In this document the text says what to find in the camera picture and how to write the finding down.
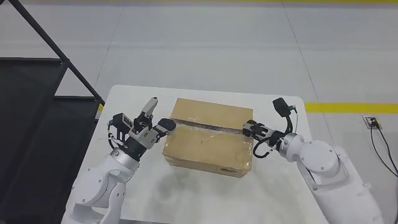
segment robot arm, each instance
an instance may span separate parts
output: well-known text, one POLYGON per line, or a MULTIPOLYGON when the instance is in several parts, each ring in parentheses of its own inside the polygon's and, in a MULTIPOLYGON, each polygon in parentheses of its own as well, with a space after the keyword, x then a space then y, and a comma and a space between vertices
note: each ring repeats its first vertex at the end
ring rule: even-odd
POLYGON ((157 98, 151 98, 134 121, 120 113, 109 122, 116 127, 118 139, 122 136, 122 140, 118 140, 118 147, 98 167, 87 169, 77 178, 72 187, 75 203, 65 212, 62 223, 119 223, 126 183, 138 169, 140 158, 161 137, 175 129, 171 119, 161 119, 152 127, 156 105, 157 98), (93 207, 106 208, 106 213, 98 213, 93 207))
POLYGON ((243 126, 243 134, 297 163, 329 223, 384 223, 369 184, 364 184, 342 148, 333 148, 323 141, 306 141, 301 135, 275 131, 253 120, 243 126))

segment cardboard box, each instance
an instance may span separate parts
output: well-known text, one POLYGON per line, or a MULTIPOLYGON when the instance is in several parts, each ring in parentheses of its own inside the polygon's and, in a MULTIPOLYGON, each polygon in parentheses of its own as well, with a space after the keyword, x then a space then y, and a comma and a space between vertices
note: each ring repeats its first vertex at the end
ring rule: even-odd
POLYGON ((177 128, 163 150, 170 165, 233 177, 251 170, 253 140, 241 130, 252 109, 179 98, 171 118, 177 128))

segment cable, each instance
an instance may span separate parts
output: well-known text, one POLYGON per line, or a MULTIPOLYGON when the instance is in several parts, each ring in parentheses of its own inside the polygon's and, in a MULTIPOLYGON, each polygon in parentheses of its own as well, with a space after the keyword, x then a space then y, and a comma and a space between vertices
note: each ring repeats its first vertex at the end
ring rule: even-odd
POLYGON ((377 156, 379 157, 380 161, 384 164, 384 166, 385 166, 394 176, 398 177, 398 173, 395 174, 395 173, 390 169, 390 167, 387 166, 387 164, 384 162, 384 160, 381 158, 381 156, 380 156, 379 153, 377 152, 377 149, 376 149, 376 147, 375 147, 375 145, 374 145, 374 141, 373 141, 373 126, 371 126, 371 139, 372 139, 373 149, 374 149, 374 151, 376 152, 377 156))
POLYGON ((111 129, 111 125, 108 124, 108 143, 109 143, 109 145, 111 146, 111 148, 114 149, 114 146, 113 146, 113 144, 112 144, 112 140, 114 139, 114 136, 113 136, 113 134, 110 132, 110 129, 111 129))
POLYGON ((269 153, 272 151, 272 149, 271 149, 270 151, 267 151, 264 155, 257 155, 257 153, 256 153, 257 148, 260 146, 260 144, 265 143, 266 141, 270 140, 270 138, 271 138, 271 137, 265 138, 265 139, 263 139, 262 141, 259 141, 259 142, 254 146, 254 148, 253 148, 253 155, 254 155, 256 158, 265 158, 265 157, 268 156, 269 153))
POLYGON ((299 125, 299 114, 297 113, 296 108, 294 108, 294 111, 296 112, 296 128, 294 129, 294 133, 297 133, 297 126, 299 125))
MULTIPOLYGON (((371 121, 372 121, 372 123, 371 123, 371 139, 372 139, 373 149, 374 149, 374 151, 376 152, 377 156, 380 158, 381 162, 384 164, 384 166, 385 166, 394 176, 398 177, 398 169, 397 169, 397 167, 396 167, 396 164, 395 164, 394 161, 392 160, 392 156, 391 156, 391 152, 390 152, 390 146, 388 145, 388 142, 387 142, 386 138, 384 137, 383 132, 380 130, 379 123, 377 122, 377 120, 376 120, 375 118, 371 119, 371 121), (383 138, 383 141, 385 142, 385 144, 386 144, 386 146, 387 146, 388 156, 389 156, 389 159, 390 159, 390 161, 391 161, 391 164, 392 164, 392 166, 394 167, 396 173, 394 173, 394 172, 390 169, 390 167, 387 166, 387 164, 383 161, 383 159, 380 157, 379 153, 377 152, 376 147, 374 146, 374 142, 373 142, 373 127, 374 127, 374 126, 379 130, 379 132, 380 132, 380 134, 381 134, 381 137, 383 138)), ((396 214, 396 218, 395 218, 395 220, 394 220, 394 223, 395 223, 395 224, 398 223, 398 211, 397 211, 397 214, 396 214)))
POLYGON ((386 138, 384 137, 383 133, 381 132, 379 126, 377 126, 377 129, 379 130, 379 132, 380 132, 380 134, 381 134, 381 137, 383 138, 383 140, 384 140, 384 142, 385 142, 385 144, 386 144, 386 146, 387 146, 388 157, 390 158, 391 164, 392 164, 392 166, 394 167, 394 169, 396 170, 396 173, 397 173, 397 175, 398 175, 397 166, 396 166, 396 164, 394 163, 394 161, 392 160, 391 151, 390 151, 390 146, 388 145, 388 143, 387 143, 387 141, 386 141, 386 138))
POLYGON ((288 134, 293 131, 293 124, 292 124, 292 120, 290 119, 289 116, 286 116, 286 121, 287 121, 287 127, 285 130, 285 134, 288 134))

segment black panel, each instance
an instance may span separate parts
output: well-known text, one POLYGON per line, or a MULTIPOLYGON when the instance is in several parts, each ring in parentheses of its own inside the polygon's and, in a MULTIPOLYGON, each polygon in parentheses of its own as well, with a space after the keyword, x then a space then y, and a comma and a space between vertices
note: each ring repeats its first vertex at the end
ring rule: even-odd
POLYGON ((98 105, 94 97, 54 98, 7 193, 7 223, 60 223, 98 105))
POLYGON ((0 203, 66 69, 59 59, 0 58, 0 203))

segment floor seam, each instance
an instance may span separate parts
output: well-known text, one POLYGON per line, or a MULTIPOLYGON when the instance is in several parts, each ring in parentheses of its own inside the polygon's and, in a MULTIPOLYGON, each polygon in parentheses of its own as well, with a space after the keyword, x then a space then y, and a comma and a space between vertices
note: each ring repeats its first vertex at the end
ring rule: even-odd
MULTIPOLYGON (((316 91, 316 89, 315 89, 315 86, 314 86, 314 84, 313 84, 310 71, 308 70, 307 64, 305 63, 305 59, 304 59, 303 52, 301 51, 300 44, 299 44, 299 42, 298 42, 298 40, 297 40, 297 38, 296 38, 296 34, 294 33, 292 23, 290 22, 289 15, 287 14, 287 11, 286 11, 286 8, 285 8, 285 4, 284 4, 283 2, 282 2, 282 7, 284 8, 287 21, 289 22, 290 29, 292 30, 294 39, 296 40, 296 44, 297 44, 297 47, 298 47, 298 51, 300 52, 301 58, 303 59, 303 63, 304 63, 305 69, 307 70, 308 76, 310 77, 310 81, 311 81, 311 85, 312 85, 313 91, 314 91, 315 96, 317 97, 317 100, 318 100, 318 102, 319 102, 319 97, 318 97, 317 91, 316 91)), ((328 122, 326 121, 326 116, 325 116, 324 113, 322 113, 322 116, 323 116, 323 119, 325 120, 326 127, 328 128, 328 132, 329 132, 331 141, 332 141, 333 144, 335 144, 335 141, 333 140, 333 136, 331 135, 331 131, 330 131, 328 122)))
POLYGON ((123 8, 122 8, 122 11, 120 12, 120 16, 119 16, 118 22, 116 23, 116 27, 114 28, 114 32, 113 32, 111 41, 109 42, 109 45, 108 45, 108 49, 106 49, 105 58, 104 58, 104 60, 102 61, 101 67, 99 68, 98 76, 97 76, 97 79, 95 80, 95 83, 94 83, 94 88, 97 86, 97 82, 98 82, 98 79, 99 79, 99 77, 100 77, 100 75, 101 75, 102 68, 104 67, 106 58, 108 57, 108 52, 109 52, 109 49, 111 48, 114 35, 116 34, 116 31, 118 30, 118 26, 119 26, 119 23, 120 23, 120 19, 122 18, 122 15, 123 15, 123 11, 124 11, 124 6, 123 6, 123 8))

